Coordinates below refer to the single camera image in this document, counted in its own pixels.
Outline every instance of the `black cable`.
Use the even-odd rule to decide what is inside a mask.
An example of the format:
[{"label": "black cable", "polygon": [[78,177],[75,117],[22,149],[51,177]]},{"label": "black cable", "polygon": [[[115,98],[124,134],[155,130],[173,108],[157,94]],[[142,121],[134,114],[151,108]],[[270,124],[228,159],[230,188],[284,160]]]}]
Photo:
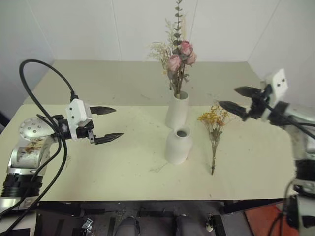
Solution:
[{"label": "black cable", "polygon": [[274,219],[274,221],[272,222],[270,228],[269,228],[269,231],[268,231],[268,236],[272,236],[272,232],[276,226],[276,223],[281,219],[282,217],[282,214],[279,213],[279,215]]},{"label": "black cable", "polygon": [[37,205],[37,203],[40,201],[40,199],[48,192],[48,190],[51,188],[51,186],[53,186],[53,184],[56,182],[56,180],[58,179],[59,175],[61,174],[61,172],[63,171],[63,168],[65,166],[66,160],[67,160],[67,145],[65,142],[65,139],[63,136],[61,136],[61,141],[63,143],[63,161],[59,167],[59,170],[57,172],[57,174],[55,175],[55,177],[53,178],[53,180],[50,182],[50,184],[45,188],[45,190],[36,198],[36,200],[29,206],[29,208],[27,208],[20,216],[19,218],[17,218],[13,224],[4,232],[4,236],[8,235],[11,230],[14,229],[14,227],[24,218],[24,216],[27,215],[27,213],[33,209],[34,206]]},{"label": "black cable", "polygon": [[56,72],[62,79],[63,81],[68,85],[69,89],[70,89],[70,92],[71,92],[71,100],[73,99],[73,96],[76,96],[75,95],[75,92],[72,88],[72,86],[70,85],[70,83],[68,82],[68,80],[58,71],[56,70],[54,67],[52,67],[51,65],[43,62],[43,61],[40,61],[40,60],[35,60],[35,59],[28,59],[28,60],[25,60],[24,62],[22,62],[20,64],[20,67],[19,67],[19,74],[20,74],[20,78],[21,78],[21,82],[26,90],[26,92],[28,93],[28,95],[30,96],[30,98],[33,100],[33,102],[36,104],[36,106],[41,110],[41,112],[47,117],[47,119],[53,124],[53,126],[56,128],[56,130],[58,130],[58,126],[55,124],[55,122],[53,121],[53,118],[48,114],[48,112],[43,108],[43,106],[40,104],[40,102],[37,100],[37,98],[35,97],[35,95],[32,93],[29,85],[27,84],[26,80],[25,80],[25,76],[24,76],[24,67],[27,63],[30,63],[30,62],[36,62],[36,63],[39,63],[39,64],[42,64],[42,65],[45,65],[47,66],[48,68],[52,69],[54,72]]},{"label": "black cable", "polygon": [[57,137],[60,138],[62,145],[63,145],[63,161],[55,175],[55,177],[52,179],[52,181],[49,183],[49,185],[45,188],[45,190],[36,198],[36,200],[19,216],[19,218],[17,220],[15,220],[13,222],[13,224],[3,233],[1,233],[1,235],[8,235],[13,229],[14,227],[23,219],[24,216],[26,216],[26,214],[33,209],[33,207],[35,205],[37,205],[37,203],[40,201],[40,199],[48,192],[48,190],[51,188],[51,186],[56,182],[57,178],[59,177],[60,173],[62,172],[65,163],[66,163],[66,158],[67,158],[67,145],[66,145],[66,141],[64,139],[63,133],[60,131],[59,126],[54,122],[53,118],[49,115],[49,113],[43,108],[43,106],[40,104],[40,102],[37,100],[37,98],[35,97],[35,95],[33,94],[33,92],[31,91],[30,87],[28,86],[25,76],[24,76],[24,67],[27,63],[29,62],[36,62],[42,65],[47,66],[48,68],[52,69],[54,72],[56,72],[64,81],[65,83],[68,85],[70,92],[71,92],[71,99],[73,100],[74,98],[77,98],[78,96],[75,95],[75,92],[72,88],[72,86],[70,85],[70,83],[67,81],[67,79],[58,71],[56,70],[54,67],[52,67],[51,65],[40,61],[40,60],[35,60],[35,59],[28,59],[25,60],[24,62],[22,62],[20,64],[19,67],[19,74],[20,74],[20,78],[22,81],[22,84],[26,90],[26,92],[28,93],[28,95],[30,96],[30,98],[33,100],[33,102],[36,104],[36,106],[41,110],[41,112],[47,117],[47,119],[49,120],[49,122],[46,122],[57,134]]},{"label": "black cable", "polygon": [[269,106],[269,104],[261,99],[260,100],[264,106],[270,110],[272,113],[275,113],[276,115],[280,116],[281,118],[285,119],[287,122],[289,122],[290,124],[294,125],[295,127],[297,127],[298,129],[300,129],[301,131],[303,131],[305,134],[307,134],[308,136],[310,136],[311,138],[315,139],[315,135],[312,134],[310,131],[308,131],[306,128],[304,128],[302,125],[300,125],[298,122],[295,122],[293,120],[291,120],[289,117],[284,116],[283,114],[281,114],[280,112],[276,111],[275,109],[273,109],[271,106]]},{"label": "black cable", "polygon": [[283,236],[284,235],[284,216],[287,214],[287,196],[289,193],[289,188],[293,184],[294,179],[292,179],[286,186],[285,191],[284,191],[284,197],[283,197],[283,209],[282,209],[282,216],[281,216],[281,221],[280,221],[280,232],[279,235]]},{"label": "black cable", "polygon": [[69,81],[65,78],[65,76],[63,76],[62,73],[60,73],[56,68],[52,67],[50,64],[47,64],[47,63],[45,63],[45,62],[43,62],[43,61],[41,61],[41,60],[36,60],[36,59],[28,59],[28,60],[25,60],[25,61],[23,61],[23,62],[20,64],[20,69],[22,68],[22,70],[23,70],[24,66],[25,66],[27,63],[30,63],[30,62],[35,62],[35,63],[39,63],[39,64],[42,64],[42,65],[45,65],[45,66],[47,66],[49,69],[51,69],[51,70],[53,70],[54,72],[56,72],[56,73],[63,79],[63,81],[67,84],[67,86],[69,87],[70,91],[71,91],[71,92],[74,92],[74,90],[73,90],[71,84],[70,84]]},{"label": "black cable", "polygon": [[[40,167],[37,168],[37,170],[34,172],[33,174],[33,177],[31,178],[30,180],[30,183],[33,183],[35,181],[35,178],[37,177],[38,173],[45,167],[49,164],[49,162],[51,162],[58,154],[59,152],[61,151],[61,139],[59,136],[57,136],[57,139],[58,139],[58,149],[56,151],[56,153],[54,155],[52,155],[47,161],[45,161]],[[27,190],[25,191],[23,197],[16,203],[14,204],[13,206],[9,207],[8,209],[4,210],[3,212],[0,213],[0,217],[2,217],[3,215],[7,214],[8,212],[10,212],[11,210],[13,210],[14,208],[16,208],[18,205],[20,205],[24,200],[25,198],[27,197],[28,193],[30,192],[31,188],[28,187]]]},{"label": "black cable", "polygon": [[[315,124],[311,124],[311,123],[298,123],[299,125],[303,125],[303,126],[311,126],[311,127],[315,127]],[[281,123],[279,124],[279,126],[284,126],[284,125],[292,125],[291,123]]]}]

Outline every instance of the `floor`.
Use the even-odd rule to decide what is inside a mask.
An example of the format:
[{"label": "floor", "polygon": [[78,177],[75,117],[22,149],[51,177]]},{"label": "floor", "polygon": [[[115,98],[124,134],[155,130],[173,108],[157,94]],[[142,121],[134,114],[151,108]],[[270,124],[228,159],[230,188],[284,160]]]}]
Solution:
[{"label": "floor", "polygon": [[[86,215],[73,218],[55,213],[42,212],[43,236],[70,236],[73,228],[80,228],[87,218],[93,220],[93,236],[113,236],[119,223],[128,216],[139,216],[141,236],[173,236],[171,215],[186,214],[205,229],[209,214],[218,215],[221,202],[209,201],[159,201],[159,202],[112,202],[83,203],[84,209],[105,209],[100,215]],[[166,217],[147,217],[146,212]],[[222,216],[227,236],[253,236],[244,214]],[[204,230],[204,236],[215,236]]]},{"label": "floor", "polygon": [[[255,236],[266,236],[269,233],[270,226],[273,221],[278,217],[283,206],[280,208],[277,205],[264,206],[246,211],[246,216],[251,224],[252,231]],[[275,225],[272,236],[279,235],[279,222]],[[283,235],[285,236],[299,236],[299,232],[291,228],[286,220],[283,223]]]}]

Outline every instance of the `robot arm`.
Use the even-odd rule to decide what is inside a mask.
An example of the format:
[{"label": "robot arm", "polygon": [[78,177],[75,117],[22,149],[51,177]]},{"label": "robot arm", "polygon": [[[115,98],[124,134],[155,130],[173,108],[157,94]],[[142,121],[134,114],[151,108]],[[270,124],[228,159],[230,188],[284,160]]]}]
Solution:
[{"label": "robot arm", "polygon": [[[98,145],[111,142],[123,133],[96,137],[93,134],[92,114],[104,115],[115,111],[108,107],[90,107],[75,98],[66,108],[67,119],[62,115],[53,116],[53,119],[65,139],[88,138],[90,143]],[[50,158],[50,147],[58,140],[54,130],[39,117],[25,120],[19,127],[19,134],[20,139],[11,153],[0,197],[0,212],[16,205],[11,212],[17,215],[18,212],[30,207],[39,195],[46,166],[38,172],[33,181],[32,178],[38,168]],[[16,217],[12,216],[5,218],[1,216],[0,232],[5,231],[10,226],[9,222],[12,224],[15,219]],[[30,216],[23,219],[25,220],[29,222]]]},{"label": "robot arm", "polygon": [[315,235],[315,111],[291,105],[281,99],[287,90],[284,70],[281,69],[266,80],[263,90],[240,87],[235,90],[252,99],[247,112],[245,108],[230,101],[219,104],[243,121],[248,118],[269,121],[281,126],[289,133],[292,141],[296,166],[296,177],[292,182],[297,192],[288,199],[287,222],[299,230],[300,236]]}]

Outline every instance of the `white wall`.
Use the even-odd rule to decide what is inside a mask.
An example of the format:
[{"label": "white wall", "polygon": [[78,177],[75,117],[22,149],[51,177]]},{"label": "white wall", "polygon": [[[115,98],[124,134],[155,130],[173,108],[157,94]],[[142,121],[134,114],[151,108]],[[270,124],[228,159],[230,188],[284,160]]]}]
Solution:
[{"label": "white wall", "polygon": [[[0,1],[0,110],[11,117],[25,98],[18,65],[26,58],[148,60],[174,7],[175,0]],[[182,8],[199,61],[249,61],[260,78],[284,67],[287,100],[314,106],[315,0],[183,0]],[[44,73],[28,66],[32,88]]]},{"label": "white wall", "polygon": [[[26,98],[19,77],[19,64],[28,58],[54,61],[44,34],[32,9],[25,0],[0,1],[0,110],[9,118]],[[31,88],[40,81],[46,69],[26,67]]]},{"label": "white wall", "polygon": [[284,68],[286,101],[315,107],[315,1],[282,0],[248,61],[260,78]]}]

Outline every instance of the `white table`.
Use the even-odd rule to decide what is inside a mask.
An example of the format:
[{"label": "white table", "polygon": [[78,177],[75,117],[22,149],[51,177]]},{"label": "white table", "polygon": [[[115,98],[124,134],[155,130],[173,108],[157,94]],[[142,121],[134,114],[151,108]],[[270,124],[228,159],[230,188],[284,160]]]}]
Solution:
[{"label": "white table", "polygon": [[[65,105],[45,105],[52,115],[65,115]],[[117,140],[92,145],[87,139],[67,141],[68,161],[61,176],[44,196],[47,201],[106,200],[227,200],[283,197],[294,176],[289,136],[278,127],[249,119],[234,119],[223,132],[216,171],[210,175],[211,147],[197,117],[209,106],[189,109],[187,125],[194,145],[188,160],[167,164],[164,125],[166,106],[112,106],[116,113],[94,116],[94,133],[124,132]],[[10,153],[18,141],[18,126],[39,110],[23,105],[0,135],[0,179],[4,180]],[[47,168],[46,187],[62,160]]]}]

